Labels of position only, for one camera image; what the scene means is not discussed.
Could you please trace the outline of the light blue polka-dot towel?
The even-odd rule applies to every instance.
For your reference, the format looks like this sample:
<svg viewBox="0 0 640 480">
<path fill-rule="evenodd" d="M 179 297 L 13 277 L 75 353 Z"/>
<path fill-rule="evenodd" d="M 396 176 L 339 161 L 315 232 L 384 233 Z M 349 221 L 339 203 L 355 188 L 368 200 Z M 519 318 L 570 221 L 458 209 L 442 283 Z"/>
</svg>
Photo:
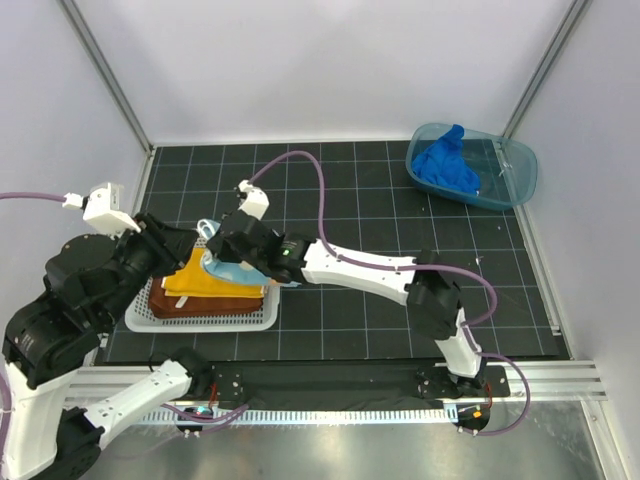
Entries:
<svg viewBox="0 0 640 480">
<path fill-rule="evenodd" d="M 230 249 L 225 237 L 219 233 L 221 224 L 212 219 L 203 218 L 197 222 L 197 231 L 206 241 L 200 266 L 211 277 L 233 284 L 251 287 L 292 287 L 303 285 L 302 281 L 284 282 L 268 277 L 250 264 L 240 260 L 233 249 Z"/>
</svg>

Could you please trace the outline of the blue patterned towel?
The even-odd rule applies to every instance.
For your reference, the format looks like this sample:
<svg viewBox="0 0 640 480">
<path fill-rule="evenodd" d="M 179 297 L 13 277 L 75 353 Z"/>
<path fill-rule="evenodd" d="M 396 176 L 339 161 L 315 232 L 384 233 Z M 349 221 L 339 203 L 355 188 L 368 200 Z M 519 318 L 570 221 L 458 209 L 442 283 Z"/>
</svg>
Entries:
<svg viewBox="0 0 640 480">
<path fill-rule="evenodd" d="M 161 287 L 169 297 L 198 298 L 248 298 L 262 299 L 262 286 L 247 286 L 217 279 L 201 267 L 205 253 L 202 247 L 195 247 L 186 266 L 171 276 L 164 277 Z"/>
</svg>

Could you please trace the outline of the brown towel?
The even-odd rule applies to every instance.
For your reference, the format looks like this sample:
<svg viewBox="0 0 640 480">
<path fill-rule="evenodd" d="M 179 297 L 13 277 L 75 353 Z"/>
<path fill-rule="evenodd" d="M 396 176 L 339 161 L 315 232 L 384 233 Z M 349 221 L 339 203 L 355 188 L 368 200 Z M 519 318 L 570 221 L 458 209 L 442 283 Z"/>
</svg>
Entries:
<svg viewBox="0 0 640 480">
<path fill-rule="evenodd" d="M 258 311 L 262 305 L 262 298 L 171 297 L 160 279 L 152 281 L 148 299 L 151 312 L 159 319 L 242 315 Z"/>
</svg>

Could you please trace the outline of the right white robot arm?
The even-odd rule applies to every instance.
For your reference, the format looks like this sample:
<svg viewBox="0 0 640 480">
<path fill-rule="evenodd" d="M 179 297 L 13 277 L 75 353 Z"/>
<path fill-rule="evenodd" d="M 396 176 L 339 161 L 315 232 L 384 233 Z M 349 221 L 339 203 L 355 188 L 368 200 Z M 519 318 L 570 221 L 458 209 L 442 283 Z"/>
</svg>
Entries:
<svg viewBox="0 0 640 480">
<path fill-rule="evenodd" d="M 466 324 L 461 291 L 442 266 L 428 268 L 433 254 L 383 257 L 324 245 L 296 233 L 279 233 L 237 210 L 217 223 L 201 219 L 197 231 L 206 252 L 202 268 L 241 285 L 330 285 L 391 300 L 407 311 L 411 331 L 433 340 L 447 367 L 455 397 L 486 390 L 486 361 Z"/>
</svg>

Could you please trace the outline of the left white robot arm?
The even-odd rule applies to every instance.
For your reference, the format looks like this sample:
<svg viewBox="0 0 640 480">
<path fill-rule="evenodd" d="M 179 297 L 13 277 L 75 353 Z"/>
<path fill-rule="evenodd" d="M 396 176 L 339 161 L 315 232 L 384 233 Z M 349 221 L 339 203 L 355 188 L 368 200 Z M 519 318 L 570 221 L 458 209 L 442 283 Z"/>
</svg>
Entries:
<svg viewBox="0 0 640 480">
<path fill-rule="evenodd" d="M 182 347 L 143 380 L 90 407 L 64 406 L 103 334 L 113 332 L 150 279 L 185 267 L 194 230 L 150 214 L 115 234 L 67 241 L 45 265 L 44 292 L 9 320 L 2 355 L 12 412 L 1 424 L 6 479 L 78 479 L 122 431 L 161 404 L 208 395 L 213 370 Z"/>
</svg>

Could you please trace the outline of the white perforated plastic basket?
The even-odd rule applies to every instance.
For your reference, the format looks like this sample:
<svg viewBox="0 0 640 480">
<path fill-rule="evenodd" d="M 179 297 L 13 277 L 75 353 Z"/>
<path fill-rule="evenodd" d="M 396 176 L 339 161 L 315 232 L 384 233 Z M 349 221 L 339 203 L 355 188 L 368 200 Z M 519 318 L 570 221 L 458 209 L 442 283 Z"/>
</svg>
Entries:
<svg viewBox="0 0 640 480">
<path fill-rule="evenodd" d="M 195 247 L 205 249 L 205 241 L 200 238 Z M 262 307 L 253 313 L 228 316 L 204 316 L 194 318 L 156 318 L 148 306 L 151 283 L 147 282 L 135 297 L 125 313 L 126 326 L 138 333 L 230 333 L 253 332 L 270 328 L 278 314 L 280 289 L 276 286 L 264 288 Z"/>
</svg>

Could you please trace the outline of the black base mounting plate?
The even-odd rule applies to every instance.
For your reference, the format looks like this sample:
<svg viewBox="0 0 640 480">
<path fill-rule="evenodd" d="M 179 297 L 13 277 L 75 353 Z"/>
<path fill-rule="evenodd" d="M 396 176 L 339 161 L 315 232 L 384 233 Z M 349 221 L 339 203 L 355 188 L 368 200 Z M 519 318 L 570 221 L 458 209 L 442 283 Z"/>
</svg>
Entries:
<svg viewBox="0 0 640 480">
<path fill-rule="evenodd" d="M 442 400 L 470 401 L 511 394 L 502 366 L 488 365 L 478 390 L 459 388 L 443 363 L 432 359 L 228 362 L 214 366 L 223 407 L 252 410 L 409 410 Z"/>
</svg>

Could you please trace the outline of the bright blue cloth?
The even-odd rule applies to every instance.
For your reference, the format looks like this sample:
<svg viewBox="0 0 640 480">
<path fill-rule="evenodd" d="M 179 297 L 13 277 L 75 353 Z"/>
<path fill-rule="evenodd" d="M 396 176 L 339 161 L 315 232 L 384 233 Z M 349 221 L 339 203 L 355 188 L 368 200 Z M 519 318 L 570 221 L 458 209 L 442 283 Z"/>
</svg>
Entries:
<svg viewBox="0 0 640 480">
<path fill-rule="evenodd" d="M 411 171 L 424 182 L 478 195 L 480 178 L 462 156 L 464 134 L 465 129 L 454 124 L 411 161 Z"/>
</svg>

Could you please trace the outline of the blue plastic tub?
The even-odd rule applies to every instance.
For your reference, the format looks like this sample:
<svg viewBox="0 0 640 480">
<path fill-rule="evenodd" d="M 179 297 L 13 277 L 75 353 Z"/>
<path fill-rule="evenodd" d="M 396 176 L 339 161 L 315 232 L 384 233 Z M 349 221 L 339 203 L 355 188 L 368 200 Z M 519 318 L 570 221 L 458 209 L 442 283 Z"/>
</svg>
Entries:
<svg viewBox="0 0 640 480">
<path fill-rule="evenodd" d="M 538 174 L 534 152 L 518 141 L 463 126 L 465 134 L 462 156 L 480 178 L 478 195 L 465 194 L 420 180 L 411 171 L 411 161 L 453 125 L 428 123 L 415 131 L 409 143 L 405 165 L 410 181 L 418 190 L 494 211 L 506 211 L 530 200 L 535 192 Z"/>
</svg>

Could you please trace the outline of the aluminium front rail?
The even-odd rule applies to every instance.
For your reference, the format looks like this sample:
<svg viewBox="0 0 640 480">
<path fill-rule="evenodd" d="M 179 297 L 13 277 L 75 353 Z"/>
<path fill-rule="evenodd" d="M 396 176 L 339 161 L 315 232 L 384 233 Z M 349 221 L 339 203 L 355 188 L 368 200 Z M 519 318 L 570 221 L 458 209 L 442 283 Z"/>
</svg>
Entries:
<svg viewBox="0 0 640 480">
<path fill-rule="evenodd" d="M 511 397 L 530 394 L 539 401 L 562 398 L 604 398 L 600 376 L 589 361 L 531 361 L 511 365 L 505 361 L 490 361 L 505 369 Z M 68 405 L 88 405 L 128 388 L 151 374 L 148 367 L 97 366 L 83 367 L 71 382 L 65 397 Z"/>
</svg>

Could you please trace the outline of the left aluminium frame post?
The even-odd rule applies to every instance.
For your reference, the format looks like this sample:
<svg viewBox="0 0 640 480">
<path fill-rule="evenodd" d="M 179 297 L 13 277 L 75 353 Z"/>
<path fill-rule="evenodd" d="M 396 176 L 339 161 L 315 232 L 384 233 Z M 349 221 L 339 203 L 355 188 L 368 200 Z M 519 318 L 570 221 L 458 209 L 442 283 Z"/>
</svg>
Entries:
<svg viewBox="0 0 640 480">
<path fill-rule="evenodd" d="M 123 116 L 138 144 L 147 155 L 150 155 L 153 144 L 144 131 L 140 120 L 135 114 L 131 103 L 117 80 L 113 69 L 104 55 L 77 2 L 73 0 L 58 0 L 57 4 L 78 38 L 79 43 L 84 48 L 89 60 L 94 66 L 94 69 L 104 83 L 109 95 L 113 99 L 116 107 Z"/>
</svg>

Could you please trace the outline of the aluminium frame post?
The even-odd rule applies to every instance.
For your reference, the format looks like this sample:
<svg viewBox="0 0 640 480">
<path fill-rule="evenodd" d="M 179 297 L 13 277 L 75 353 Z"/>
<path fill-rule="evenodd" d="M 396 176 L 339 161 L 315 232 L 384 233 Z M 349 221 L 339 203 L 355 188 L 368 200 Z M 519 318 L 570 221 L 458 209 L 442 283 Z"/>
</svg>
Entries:
<svg viewBox="0 0 640 480">
<path fill-rule="evenodd" d="M 502 135 L 512 138 L 541 91 L 546 79 L 551 74 L 561 54 L 568 45 L 572 35 L 586 15 L 591 0 L 573 0 L 562 17 L 541 59 L 518 100 Z"/>
<path fill-rule="evenodd" d="M 94 66 L 94 69 L 104 83 L 109 95 L 113 99 L 116 107 L 123 116 L 138 144 L 147 155 L 150 155 L 153 144 L 144 131 L 140 120 L 135 114 L 131 103 L 117 80 L 113 69 L 104 55 L 77 2 L 73 0 L 58 0 L 57 4 L 78 38 L 79 43 L 84 48 L 89 60 Z"/>
</svg>

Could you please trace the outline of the right aluminium frame post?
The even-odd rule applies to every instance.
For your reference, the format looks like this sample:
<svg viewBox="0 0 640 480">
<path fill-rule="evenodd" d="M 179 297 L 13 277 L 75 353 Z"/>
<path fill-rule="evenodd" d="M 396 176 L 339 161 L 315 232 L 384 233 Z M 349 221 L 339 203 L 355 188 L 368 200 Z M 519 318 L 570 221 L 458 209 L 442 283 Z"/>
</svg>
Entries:
<svg viewBox="0 0 640 480">
<path fill-rule="evenodd" d="M 541 59 L 518 100 L 502 135 L 512 138 L 541 91 L 546 79 L 551 74 L 561 54 L 568 45 L 572 35 L 586 15 L 591 0 L 573 0 L 562 17 Z"/>
</svg>

